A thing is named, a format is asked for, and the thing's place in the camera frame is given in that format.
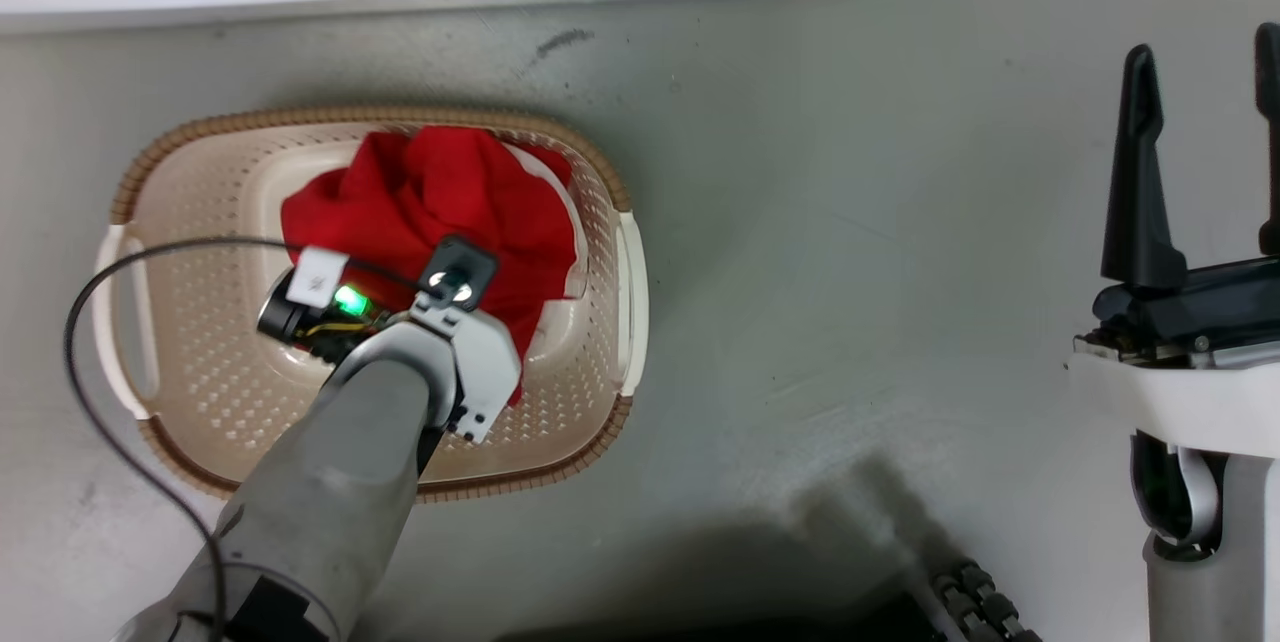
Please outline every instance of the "green led light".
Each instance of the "green led light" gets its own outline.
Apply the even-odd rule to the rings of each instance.
[[[347,285],[338,286],[338,292],[333,294],[333,301],[334,304],[338,304],[338,309],[352,315],[352,317],[360,317],[360,315],[365,315],[369,309],[369,297],[361,295],[360,292],[352,290]]]

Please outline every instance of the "wire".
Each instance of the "wire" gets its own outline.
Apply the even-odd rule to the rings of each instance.
[[[372,329],[371,324],[361,324],[361,322],[316,324],[315,327],[307,329],[307,331],[301,333],[298,338],[310,338],[312,335],[317,335],[317,333],[364,333],[365,329]]]
[[[379,320],[379,322],[378,322],[378,327],[379,327],[379,329],[388,329],[388,327],[389,327],[389,326],[392,326],[393,324],[397,324],[397,322],[403,322],[403,321],[404,321],[404,320],[407,320],[407,318],[410,318],[410,315],[408,315],[408,311],[407,311],[407,309],[403,309],[403,311],[397,311],[397,313],[396,313],[396,315],[388,315],[388,317],[387,317],[387,318],[381,318],[381,320]]]
[[[187,519],[191,521],[191,524],[196,527],[201,538],[205,541],[205,547],[209,550],[210,568],[214,574],[214,614],[209,628],[210,642],[223,642],[223,633],[227,628],[227,573],[223,565],[223,555],[221,549],[218,545],[218,538],[204,523],[204,521],[200,519],[196,510],[187,504],[187,501],[183,500],[178,492],[173,490],[173,487],[164,483],[160,477],[151,472],[151,469],[147,469],[141,460],[133,457],[132,451],[128,451],[124,448],[124,442],[116,440],[110,428],[106,427],[104,419],[99,417],[96,409],[93,409],[92,402],[88,399],[87,393],[84,393],[84,381],[81,377],[79,367],[76,361],[76,330],[84,311],[84,306],[88,304],[90,297],[93,295],[93,292],[97,290],[102,283],[114,276],[115,272],[120,272],[120,270],[129,267],[129,265],[142,262],[142,260],[155,258],[155,256],[173,254],[179,253],[179,251],[202,249],[202,247],[219,246],[274,247],[274,249],[288,249],[293,251],[293,253],[303,249],[302,246],[293,246],[289,244],[289,242],[283,240],[266,240],[266,238],[261,237],[196,237],[191,238],[191,240],[169,242],[169,244],[165,246],[147,247],[147,249],[137,251],[137,253],[125,254],[123,258],[115,260],[115,262],[106,265],[101,272],[95,274],[90,281],[84,283],[84,286],[81,288],[74,303],[72,303],[72,309],[67,313],[67,326],[63,329],[63,363],[67,368],[67,379],[68,382],[70,382],[72,393],[76,396],[76,402],[81,411],[83,411],[84,417],[87,417],[90,423],[93,425],[95,431],[97,431],[102,441],[106,442],[106,446],[109,446],[125,466],[132,468],[138,477],[150,483],[156,492],[160,492],[161,496],[173,503],[174,506],[178,506],[178,509],[187,515]],[[428,292],[425,286],[420,285],[420,283],[411,283],[408,279],[399,276],[399,274],[379,267],[379,265],[367,263],[364,262],[364,260],[356,258],[348,258],[347,263],[353,269],[362,269],[365,272],[379,274],[379,276],[387,278],[389,281],[398,283],[398,285],[407,286],[410,290]]]

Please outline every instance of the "white edge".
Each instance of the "white edge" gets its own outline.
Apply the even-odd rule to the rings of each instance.
[[[142,242],[133,237],[124,239],[124,252],[140,253]],[[156,352],[155,318],[151,315],[151,281],[145,263],[133,265],[133,309],[138,315],[138,338],[142,345],[142,373],[146,373],[145,399],[155,396],[160,388],[160,354]]]
[[[644,376],[645,356],[649,352],[649,272],[645,269],[644,244],[640,242],[640,226],[635,215],[622,212],[618,217],[622,226],[618,272],[621,278],[625,274],[627,286],[631,288],[631,315],[628,315],[631,359],[627,363],[626,377],[622,377],[622,396],[631,396],[635,395],[640,377]],[[626,260],[626,269],[622,267],[622,260]]]
[[[1280,364],[1248,370],[1149,370],[1071,356],[1071,393],[1103,404],[1157,440],[1280,458]]]
[[[95,263],[95,272],[101,272],[102,269],[108,267],[110,263],[118,260],[122,247],[124,246],[124,226],[123,224],[111,224],[106,228],[106,235],[102,237],[102,244],[97,249],[97,260]],[[147,412],[142,400],[138,400],[137,393],[133,390],[133,384],[129,382],[128,373],[124,372],[124,364],[120,363],[120,352],[116,345],[115,339],[115,324],[114,324],[114,309],[111,301],[114,299],[114,281],[106,279],[105,283],[96,292],[93,292],[92,299],[92,316],[93,316],[93,345],[97,347],[97,359],[102,363],[102,373],[106,375],[106,382],[115,393],[115,398],[120,400],[129,413],[137,419],[150,419],[151,413]],[[150,333],[150,326],[143,327],[143,335]]]

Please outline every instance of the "beige plastic basket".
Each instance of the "beige plastic basket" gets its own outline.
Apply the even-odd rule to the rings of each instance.
[[[124,175],[97,260],[191,237],[280,237],[280,201],[349,164],[371,130],[480,127],[568,159],[568,196],[586,240],[580,294],[544,308],[525,361],[524,396],[481,445],[448,436],[420,501],[480,497],[558,482],[608,449],[631,409],[648,343],[648,286],[626,188],[595,146],[556,121],[444,107],[330,107],[192,121],[156,139]],[[138,265],[136,299],[95,295],[108,381],[156,455],[200,490],[227,497],[262,451],[306,413],[329,373],[319,359],[255,331],[282,251],[212,247]],[[125,311],[125,306],[133,309]],[[141,364],[124,364],[136,327]]]

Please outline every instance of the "red towel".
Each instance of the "red towel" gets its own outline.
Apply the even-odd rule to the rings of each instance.
[[[568,187],[563,156],[520,147]],[[326,171],[284,200],[280,226],[292,244],[338,249],[407,279],[417,279],[443,237],[462,235],[498,254],[480,309],[506,324],[521,359],[543,303],[564,295],[576,260],[573,224],[552,185],[526,173],[489,132],[468,128],[426,127],[412,139],[370,133],[351,168]],[[407,309],[413,299],[360,270],[348,270],[347,283],[388,309]]]

